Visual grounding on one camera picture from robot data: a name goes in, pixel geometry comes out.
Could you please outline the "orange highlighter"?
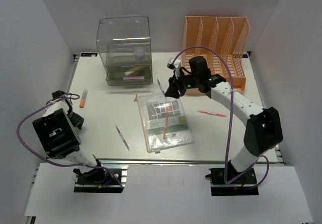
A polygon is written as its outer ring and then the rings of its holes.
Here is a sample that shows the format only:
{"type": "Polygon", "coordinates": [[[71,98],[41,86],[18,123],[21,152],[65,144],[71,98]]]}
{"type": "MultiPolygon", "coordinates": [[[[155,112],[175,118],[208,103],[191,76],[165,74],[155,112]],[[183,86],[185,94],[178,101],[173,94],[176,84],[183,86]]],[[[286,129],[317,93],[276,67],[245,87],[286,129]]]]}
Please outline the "orange highlighter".
{"type": "Polygon", "coordinates": [[[82,96],[80,98],[80,103],[79,103],[80,108],[84,108],[85,103],[86,103],[87,94],[88,94],[88,90],[84,89],[83,93],[82,93],[82,96]]]}

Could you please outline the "clear paper clip tub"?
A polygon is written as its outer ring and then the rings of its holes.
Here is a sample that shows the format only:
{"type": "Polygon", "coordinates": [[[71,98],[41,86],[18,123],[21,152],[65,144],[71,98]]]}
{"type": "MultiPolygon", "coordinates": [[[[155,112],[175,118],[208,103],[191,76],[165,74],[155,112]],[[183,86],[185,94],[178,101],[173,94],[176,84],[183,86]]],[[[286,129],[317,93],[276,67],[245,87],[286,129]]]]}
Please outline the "clear paper clip tub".
{"type": "Polygon", "coordinates": [[[145,49],[142,47],[137,47],[134,49],[134,57],[138,61],[142,61],[146,57],[145,49]]]}

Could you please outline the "purple highlighter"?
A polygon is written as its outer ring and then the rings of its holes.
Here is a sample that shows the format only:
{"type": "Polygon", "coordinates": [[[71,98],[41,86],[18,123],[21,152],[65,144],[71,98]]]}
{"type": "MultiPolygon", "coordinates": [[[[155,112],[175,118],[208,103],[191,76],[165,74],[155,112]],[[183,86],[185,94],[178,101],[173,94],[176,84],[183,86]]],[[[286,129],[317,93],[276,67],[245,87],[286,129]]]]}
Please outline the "purple highlighter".
{"type": "Polygon", "coordinates": [[[144,76],[139,76],[139,77],[123,77],[122,80],[124,81],[140,81],[140,80],[144,80],[145,77],[144,76]]]}

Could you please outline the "clear grey drawer organizer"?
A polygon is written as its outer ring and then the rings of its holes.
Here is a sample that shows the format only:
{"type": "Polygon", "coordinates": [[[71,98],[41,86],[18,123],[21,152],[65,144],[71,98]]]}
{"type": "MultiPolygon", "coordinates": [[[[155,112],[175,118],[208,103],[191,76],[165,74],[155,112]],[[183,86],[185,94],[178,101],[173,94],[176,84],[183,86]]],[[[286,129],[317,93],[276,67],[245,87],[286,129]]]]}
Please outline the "clear grey drawer organizer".
{"type": "Polygon", "coordinates": [[[153,83],[149,18],[145,15],[103,17],[99,20],[96,47],[106,72],[109,86],[151,85],[153,83]],[[138,61],[134,49],[145,49],[146,57],[138,61]],[[129,76],[126,71],[141,70],[129,76]],[[144,76],[140,81],[124,81],[123,77],[144,76]]]}

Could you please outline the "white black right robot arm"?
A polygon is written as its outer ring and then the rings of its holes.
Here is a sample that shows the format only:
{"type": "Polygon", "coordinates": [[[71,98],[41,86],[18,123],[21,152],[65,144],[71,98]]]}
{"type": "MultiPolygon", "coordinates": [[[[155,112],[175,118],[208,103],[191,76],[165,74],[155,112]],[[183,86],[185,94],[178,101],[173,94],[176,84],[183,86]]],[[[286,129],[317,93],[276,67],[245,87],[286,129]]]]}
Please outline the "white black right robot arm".
{"type": "Polygon", "coordinates": [[[190,69],[182,67],[179,60],[171,58],[167,67],[173,71],[169,78],[166,97],[178,99],[189,89],[197,89],[210,99],[232,110],[245,126],[244,146],[238,154],[229,160],[227,176],[233,183],[245,178],[245,170],[261,155],[283,140],[279,112],[270,107],[263,108],[252,103],[239,92],[231,89],[226,79],[212,74],[203,56],[189,60],[190,69]]]}

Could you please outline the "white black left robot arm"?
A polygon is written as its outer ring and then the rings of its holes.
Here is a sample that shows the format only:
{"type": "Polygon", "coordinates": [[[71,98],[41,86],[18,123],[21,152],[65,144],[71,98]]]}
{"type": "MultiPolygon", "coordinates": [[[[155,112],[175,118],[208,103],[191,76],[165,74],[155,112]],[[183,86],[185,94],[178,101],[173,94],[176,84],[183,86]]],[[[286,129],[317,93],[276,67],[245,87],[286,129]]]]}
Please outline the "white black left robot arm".
{"type": "Polygon", "coordinates": [[[52,93],[52,99],[46,103],[45,113],[33,120],[32,125],[47,156],[52,159],[65,159],[71,163],[94,166],[89,171],[89,177],[95,183],[106,179],[106,170],[98,166],[93,155],[81,149],[79,132],[84,118],[73,111],[72,94],[58,90],[52,93]]]}

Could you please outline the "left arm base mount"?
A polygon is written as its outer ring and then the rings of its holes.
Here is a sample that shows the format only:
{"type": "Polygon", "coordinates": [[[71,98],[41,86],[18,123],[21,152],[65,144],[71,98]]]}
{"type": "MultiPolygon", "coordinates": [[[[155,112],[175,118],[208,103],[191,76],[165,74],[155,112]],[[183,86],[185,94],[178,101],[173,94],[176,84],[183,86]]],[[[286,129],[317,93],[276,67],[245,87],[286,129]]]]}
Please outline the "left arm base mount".
{"type": "Polygon", "coordinates": [[[110,169],[111,174],[103,169],[87,168],[87,172],[80,169],[73,169],[76,174],[74,184],[75,193],[122,193],[123,189],[119,182],[122,182],[122,169],[110,169]]]}

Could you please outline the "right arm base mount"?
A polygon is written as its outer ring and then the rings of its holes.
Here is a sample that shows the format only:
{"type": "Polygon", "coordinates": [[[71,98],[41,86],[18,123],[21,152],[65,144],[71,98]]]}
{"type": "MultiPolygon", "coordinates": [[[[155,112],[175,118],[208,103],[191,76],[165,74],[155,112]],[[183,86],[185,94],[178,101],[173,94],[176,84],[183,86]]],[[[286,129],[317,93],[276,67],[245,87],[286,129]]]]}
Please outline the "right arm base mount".
{"type": "Polygon", "coordinates": [[[254,169],[250,169],[243,176],[227,185],[224,182],[224,168],[209,169],[205,176],[210,181],[212,196],[258,196],[257,178],[254,169]]]}

